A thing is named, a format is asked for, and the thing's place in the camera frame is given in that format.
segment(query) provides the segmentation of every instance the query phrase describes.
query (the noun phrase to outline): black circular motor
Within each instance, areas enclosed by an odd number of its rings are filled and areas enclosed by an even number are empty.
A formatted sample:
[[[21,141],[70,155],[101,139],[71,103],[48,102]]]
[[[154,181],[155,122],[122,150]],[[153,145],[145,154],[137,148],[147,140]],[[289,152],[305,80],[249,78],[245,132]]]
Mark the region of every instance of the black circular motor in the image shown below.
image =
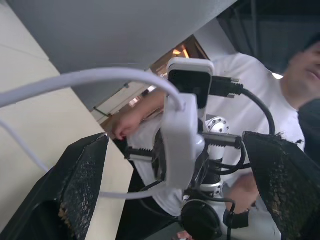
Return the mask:
[[[182,208],[183,228],[195,240],[214,240],[222,236],[216,211],[205,201],[189,200]]]

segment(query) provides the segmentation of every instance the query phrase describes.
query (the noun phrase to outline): white t-shirt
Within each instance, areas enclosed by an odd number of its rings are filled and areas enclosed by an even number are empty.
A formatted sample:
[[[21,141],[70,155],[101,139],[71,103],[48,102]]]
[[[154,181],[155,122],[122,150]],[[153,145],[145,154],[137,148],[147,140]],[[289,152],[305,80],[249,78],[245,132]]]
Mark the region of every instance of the white t-shirt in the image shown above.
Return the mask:
[[[276,133],[282,133],[282,137],[290,142],[295,143],[298,140],[304,142],[305,139],[299,125],[297,111],[291,107],[283,96],[280,81],[275,79],[261,62],[251,56],[238,53],[220,59],[213,64],[215,76],[240,79],[240,83],[246,89],[264,102],[272,113]],[[235,99],[209,96],[206,114],[225,118],[230,126],[229,133],[233,135],[242,136],[244,131],[261,134],[269,133],[269,125],[264,113],[244,95],[236,96]],[[158,116],[142,123],[139,130],[128,138],[128,144],[133,148],[152,149],[153,139],[159,129],[161,117]],[[301,143],[299,147],[304,149],[304,143]],[[227,147],[223,156],[223,163],[235,165],[239,161],[240,155],[239,150]],[[151,163],[135,161],[135,166],[146,185],[155,181]],[[234,174],[223,176],[222,179],[229,186],[232,186],[240,175],[249,171],[251,170],[239,170]],[[180,215],[181,190],[167,190],[155,195],[153,198],[170,215]],[[218,212],[223,215],[224,211],[219,210]]]

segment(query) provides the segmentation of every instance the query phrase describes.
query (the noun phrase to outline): man's hand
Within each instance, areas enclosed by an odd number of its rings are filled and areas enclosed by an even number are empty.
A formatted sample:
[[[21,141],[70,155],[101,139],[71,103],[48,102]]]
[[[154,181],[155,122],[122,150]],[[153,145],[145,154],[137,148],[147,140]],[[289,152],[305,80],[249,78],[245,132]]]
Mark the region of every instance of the man's hand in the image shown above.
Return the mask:
[[[121,115],[113,124],[112,132],[119,140],[134,134],[143,120],[143,116],[134,108]]]
[[[258,187],[253,173],[240,176],[232,186],[228,194],[228,199],[235,201],[235,214],[241,214],[251,208],[259,196]],[[232,204],[226,203],[226,208],[230,211]]]
[[[187,233],[187,231],[182,231],[176,234],[177,239],[183,239],[183,240],[193,240],[192,236],[190,236],[189,233]]]

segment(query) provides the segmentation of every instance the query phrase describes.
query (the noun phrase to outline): white tabletop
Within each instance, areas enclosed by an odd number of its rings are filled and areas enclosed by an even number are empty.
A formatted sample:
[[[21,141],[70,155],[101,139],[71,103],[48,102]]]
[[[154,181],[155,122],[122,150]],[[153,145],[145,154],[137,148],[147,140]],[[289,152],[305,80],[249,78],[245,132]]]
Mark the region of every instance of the white tabletop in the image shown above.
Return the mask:
[[[1,1],[0,31],[1,92],[59,75],[18,18]],[[0,108],[0,118],[17,131],[48,167],[56,164],[70,144],[103,132],[71,89]],[[110,141],[101,190],[127,192],[132,172],[131,165]],[[0,232],[44,174],[0,128]],[[99,198],[86,239],[114,240],[124,202]]]

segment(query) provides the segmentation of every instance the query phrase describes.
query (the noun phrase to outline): black wire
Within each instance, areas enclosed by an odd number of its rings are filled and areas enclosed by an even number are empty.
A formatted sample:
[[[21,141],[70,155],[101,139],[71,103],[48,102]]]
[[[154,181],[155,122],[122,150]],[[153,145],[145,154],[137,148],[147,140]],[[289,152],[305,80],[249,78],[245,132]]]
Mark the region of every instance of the black wire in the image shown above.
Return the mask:
[[[142,188],[142,189],[140,190],[140,192],[142,192],[142,191],[147,191],[147,190],[153,188],[154,186],[156,186],[156,185],[158,185],[158,184],[160,184],[160,183],[162,183],[162,182],[163,182],[163,180],[157,180],[157,181],[151,183],[150,185],[147,185],[147,186],[145,186],[144,188]],[[166,215],[166,214],[163,214],[163,213],[158,212],[158,211],[156,211],[156,210],[153,210],[151,207],[149,207],[149,206],[144,202],[143,199],[139,199],[139,202],[141,203],[141,205],[142,205],[145,209],[147,209],[148,211],[150,211],[150,212],[153,213],[154,215],[157,215],[158,217],[170,219],[170,220],[172,220],[173,222],[180,222],[180,220],[179,220],[177,217],[173,217],[173,216],[171,216],[171,215],[169,215],[169,214]]]
[[[228,164],[223,164],[223,163],[220,163],[220,162],[214,162],[214,165],[220,167],[220,168],[223,168],[223,169],[232,169],[234,167],[234,165],[228,165]],[[246,163],[246,164],[243,164],[242,167],[240,167],[240,169],[249,169],[251,168],[251,164],[250,163]]]
[[[244,166],[247,154],[246,154],[245,144],[244,144],[243,141],[241,141],[240,149],[241,149],[241,157],[240,157],[239,162],[235,166],[224,164],[225,168],[228,169],[228,170],[220,171],[220,170],[211,169],[210,172],[222,176],[222,175],[230,175],[230,174],[233,174],[233,173],[235,173],[236,171],[238,171],[240,169],[244,169],[243,166]]]
[[[274,118],[272,117],[271,112],[269,111],[268,107],[252,92],[249,90],[243,88],[241,90],[241,94],[247,96],[249,99],[255,102],[259,106],[259,108],[263,111],[263,113],[266,116],[266,119],[268,120],[269,123],[269,134],[270,135],[275,135],[276,134],[276,126],[275,126],[275,121]]]
[[[149,190],[149,189],[157,186],[158,184],[160,184],[160,183],[162,183],[162,182],[163,182],[163,180],[161,180],[161,179],[160,179],[160,180],[157,180],[157,181],[155,181],[155,182],[153,182],[153,183],[145,186],[144,188],[142,188],[140,192],[142,192],[142,191],[147,191],[147,190]]]
[[[93,107],[93,110],[96,110],[98,113],[102,114],[105,117],[108,117],[108,118],[110,117],[110,114],[109,115],[105,114],[103,111],[100,111],[97,107]]]
[[[200,191],[199,189],[197,189],[198,194],[203,197],[204,199],[208,200],[208,201],[212,201],[212,202],[217,202],[217,203],[231,203],[232,206],[230,208],[229,211],[229,216],[228,216],[228,229],[227,229],[227,234],[226,234],[226,239],[227,240],[231,240],[231,227],[232,227],[232,223],[233,223],[233,216],[235,214],[235,209],[236,209],[236,202],[230,198],[214,198],[211,196],[208,196],[206,194],[204,194],[202,191]]]

